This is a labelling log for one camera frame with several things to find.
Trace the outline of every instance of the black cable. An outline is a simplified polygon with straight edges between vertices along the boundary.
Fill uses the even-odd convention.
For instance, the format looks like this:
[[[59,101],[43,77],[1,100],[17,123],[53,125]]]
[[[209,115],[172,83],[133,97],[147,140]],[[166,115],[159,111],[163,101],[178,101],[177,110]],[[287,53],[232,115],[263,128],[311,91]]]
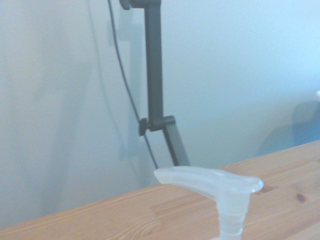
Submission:
[[[115,51],[116,51],[116,55],[117,55],[117,58],[118,58],[118,62],[119,62],[119,66],[120,66],[123,82],[124,82],[126,91],[128,93],[128,96],[129,96],[129,99],[130,99],[130,102],[131,102],[131,106],[132,106],[134,114],[135,114],[135,118],[136,118],[137,122],[139,123],[140,117],[139,117],[139,114],[138,114],[134,99],[133,99],[132,94],[130,92],[129,85],[128,85],[128,82],[127,82],[127,78],[126,78],[126,75],[125,75],[124,66],[123,66],[122,61],[121,61],[121,56],[120,56],[119,47],[118,47],[117,34],[116,34],[116,27],[115,27],[115,18],[114,18],[114,12],[113,12],[113,9],[112,9],[111,0],[108,0],[108,4],[109,4],[109,11],[110,11],[111,25],[112,25],[113,41],[114,41]],[[154,154],[152,152],[149,140],[148,140],[146,135],[144,135],[144,139],[145,139],[146,146],[147,146],[147,148],[149,150],[151,159],[153,161],[154,167],[155,167],[155,169],[158,169],[158,165],[157,165],[157,162],[155,160],[155,156],[154,156]]]

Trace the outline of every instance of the pump head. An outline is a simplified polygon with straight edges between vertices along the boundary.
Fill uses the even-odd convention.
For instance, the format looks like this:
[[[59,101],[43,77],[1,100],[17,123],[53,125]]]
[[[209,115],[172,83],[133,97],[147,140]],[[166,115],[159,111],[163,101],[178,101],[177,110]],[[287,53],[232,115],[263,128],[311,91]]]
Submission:
[[[250,195],[264,185],[258,177],[193,166],[161,168],[154,175],[162,184],[184,187],[216,201],[219,240],[241,240]]]

